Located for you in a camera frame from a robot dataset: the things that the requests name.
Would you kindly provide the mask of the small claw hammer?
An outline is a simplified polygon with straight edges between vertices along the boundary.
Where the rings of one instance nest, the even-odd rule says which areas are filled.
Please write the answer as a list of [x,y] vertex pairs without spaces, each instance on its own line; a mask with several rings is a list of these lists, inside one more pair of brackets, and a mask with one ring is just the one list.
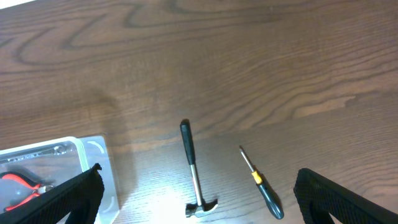
[[190,172],[192,175],[193,188],[195,191],[196,203],[188,203],[185,207],[185,216],[190,218],[204,217],[208,215],[218,206],[218,199],[214,199],[212,202],[206,202],[203,198],[200,180],[197,171],[196,157],[195,157],[195,147],[193,143],[192,130],[190,127],[190,121],[188,119],[183,119],[180,123],[180,132],[182,135],[182,142],[185,149],[188,164],[190,166]]

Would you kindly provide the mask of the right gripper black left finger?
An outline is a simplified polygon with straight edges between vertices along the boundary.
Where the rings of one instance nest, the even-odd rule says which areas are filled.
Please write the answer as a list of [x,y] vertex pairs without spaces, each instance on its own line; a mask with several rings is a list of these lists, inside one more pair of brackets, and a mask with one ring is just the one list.
[[94,224],[104,194],[101,166],[92,168],[53,187],[11,211],[1,214],[1,223],[50,224],[67,217],[66,223]]

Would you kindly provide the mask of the black yellow screwdriver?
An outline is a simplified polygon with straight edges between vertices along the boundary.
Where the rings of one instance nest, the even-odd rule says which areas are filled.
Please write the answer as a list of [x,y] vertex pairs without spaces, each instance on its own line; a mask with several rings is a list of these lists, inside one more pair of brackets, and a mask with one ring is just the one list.
[[244,150],[244,148],[241,145],[239,145],[239,151],[240,151],[243,159],[246,161],[246,164],[248,165],[248,167],[251,171],[251,175],[256,183],[256,186],[259,189],[261,195],[263,196],[264,201],[265,201],[270,213],[277,220],[283,219],[284,211],[283,211],[282,204],[280,202],[279,197],[277,196],[275,191],[272,189],[272,187],[269,185],[266,178],[258,171],[258,169],[255,167],[255,165],[251,162],[250,158],[246,154],[246,151]]

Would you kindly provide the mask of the red handled pliers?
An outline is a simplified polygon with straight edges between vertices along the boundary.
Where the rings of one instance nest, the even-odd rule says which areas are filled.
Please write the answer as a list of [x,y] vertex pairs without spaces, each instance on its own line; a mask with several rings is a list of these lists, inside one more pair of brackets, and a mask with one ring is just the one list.
[[52,185],[35,182],[18,172],[3,172],[1,173],[1,211],[11,211],[52,189]]

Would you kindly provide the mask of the clear plastic container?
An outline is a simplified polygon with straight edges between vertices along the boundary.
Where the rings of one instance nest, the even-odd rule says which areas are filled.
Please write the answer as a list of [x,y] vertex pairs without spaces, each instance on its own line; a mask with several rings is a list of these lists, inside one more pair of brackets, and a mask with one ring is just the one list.
[[118,196],[104,137],[1,151],[1,223],[111,224]]

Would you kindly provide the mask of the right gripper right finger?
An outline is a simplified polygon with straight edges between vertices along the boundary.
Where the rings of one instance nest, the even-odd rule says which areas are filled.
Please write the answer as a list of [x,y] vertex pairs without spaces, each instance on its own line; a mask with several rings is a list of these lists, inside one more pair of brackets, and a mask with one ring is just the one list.
[[397,223],[397,214],[308,169],[294,186],[303,220],[309,223]]

